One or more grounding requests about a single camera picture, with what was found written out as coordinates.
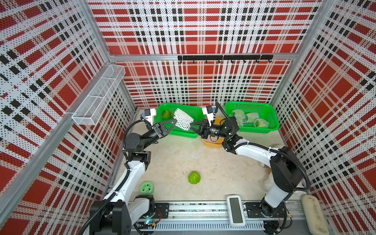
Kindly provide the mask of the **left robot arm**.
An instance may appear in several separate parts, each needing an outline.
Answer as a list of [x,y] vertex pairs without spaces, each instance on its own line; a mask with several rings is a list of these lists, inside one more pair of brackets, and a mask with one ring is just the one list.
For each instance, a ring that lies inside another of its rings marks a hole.
[[92,204],[89,219],[79,234],[129,235],[140,217],[154,213],[152,196],[139,195],[132,203],[129,200],[150,164],[151,152],[146,148],[168,136],[176,123],[176,119],[171,119],[152,125],[140,117],[128,126],[122,140],[126,169],[104,199]]

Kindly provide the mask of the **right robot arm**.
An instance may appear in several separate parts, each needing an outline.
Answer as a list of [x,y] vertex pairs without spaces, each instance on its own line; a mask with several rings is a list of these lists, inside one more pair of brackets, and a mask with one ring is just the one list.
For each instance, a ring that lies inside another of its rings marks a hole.
[[220,110],[225,116],[221,124],[214,124],[212,119],[203,119],[191,122],[190,130],[203,139],[208,136],[221,137],[224,139],[222,146],[227,152],[249,157],[271,169],[274,183],[261,200],[260,209],[272,212],[294,192],[310,190],[308,174],[291,149],[265,147],[247,141],[237,134],[240,127],[236,118],[228,116],[218,102],[215,104],[216,110]]

